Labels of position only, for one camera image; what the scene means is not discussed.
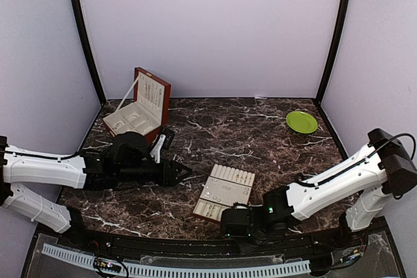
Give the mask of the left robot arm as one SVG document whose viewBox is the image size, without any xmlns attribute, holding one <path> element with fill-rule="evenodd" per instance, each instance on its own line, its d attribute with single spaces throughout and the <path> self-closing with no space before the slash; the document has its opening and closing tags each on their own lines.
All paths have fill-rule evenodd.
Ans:
<svg viewBox="0 0 417 278">
<path fill-rule="evenodd" d="M 87 249 L 92 236 L 83 228 L 80 212 L 45 199 L 25 183 L 53 184 L 87 191 L 109 190 L 125 182 L 154 182 L 176 186 L 192 174 L 182 163 L 163 158 L 175 134 L 160 132 L 152 144 L 136 132 L 118 134 L 103 151 L 80 150 L 72 155 L 31 152 L 1 137 L 1 207 L 14 210 L 57 233 L 65 233 L 78 249 Z"/>
</svg>

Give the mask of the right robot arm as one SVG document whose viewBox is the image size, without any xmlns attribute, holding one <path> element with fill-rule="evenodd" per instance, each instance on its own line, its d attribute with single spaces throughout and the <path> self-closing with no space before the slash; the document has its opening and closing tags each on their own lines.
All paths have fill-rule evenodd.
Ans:
<svg viewBox="0 0 417 278">
<path fill-rule="evenodd" d="M 408 153 L 400 140 L 413 135 L 391 135 L 375 128 L 367 136 L 368 143 L 351 157 L 309 178 L 299 174 L 294 182 L 265 193 L 262 205 L 235 203 L 224 210 L 220 234 L 253 245 L 273 242 L 289 228 L 358 193 L 358 200 L 341 215 L 341 227 L 332 235 L 337 247 L 348 247 L 390 200 L 416 187 L 415 153 Z"/>
</svg>

